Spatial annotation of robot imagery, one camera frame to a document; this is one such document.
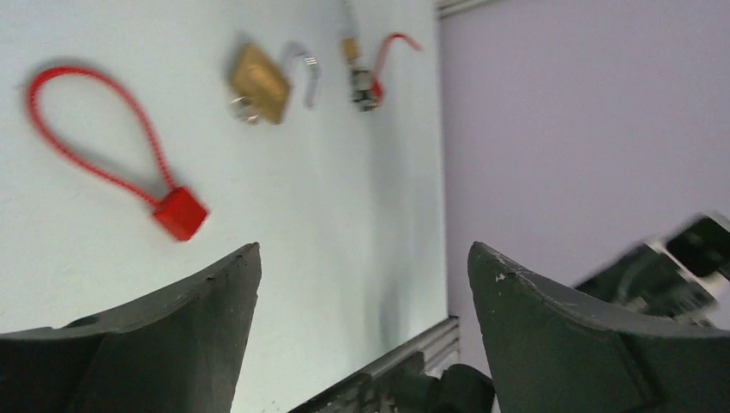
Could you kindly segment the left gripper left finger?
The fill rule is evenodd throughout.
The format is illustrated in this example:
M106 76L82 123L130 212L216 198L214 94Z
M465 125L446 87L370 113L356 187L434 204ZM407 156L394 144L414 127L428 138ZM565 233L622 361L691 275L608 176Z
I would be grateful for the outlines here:
M2 334L2 411L230 411L261 279L249 243L64 327Z

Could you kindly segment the small silver key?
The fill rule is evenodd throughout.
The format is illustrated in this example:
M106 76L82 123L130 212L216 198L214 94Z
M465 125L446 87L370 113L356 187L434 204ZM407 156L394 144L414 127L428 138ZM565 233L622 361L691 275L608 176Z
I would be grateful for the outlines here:
M239 96L230 101L230 106L236 117L248 125L258 125L260 113L252 104L248 96Z

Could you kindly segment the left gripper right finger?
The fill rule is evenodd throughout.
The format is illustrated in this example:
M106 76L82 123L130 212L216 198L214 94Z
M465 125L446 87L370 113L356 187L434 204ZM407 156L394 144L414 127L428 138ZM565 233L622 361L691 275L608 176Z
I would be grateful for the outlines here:
M502 411L728 411L726 330L606 303L481 242L467 272Z

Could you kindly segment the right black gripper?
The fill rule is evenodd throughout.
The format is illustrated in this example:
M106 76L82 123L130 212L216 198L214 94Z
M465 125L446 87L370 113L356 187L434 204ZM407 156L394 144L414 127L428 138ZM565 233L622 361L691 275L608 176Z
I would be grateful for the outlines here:
M658 243L640 243L574 286L625 310L679 324L714 328L719 272L693 274Z

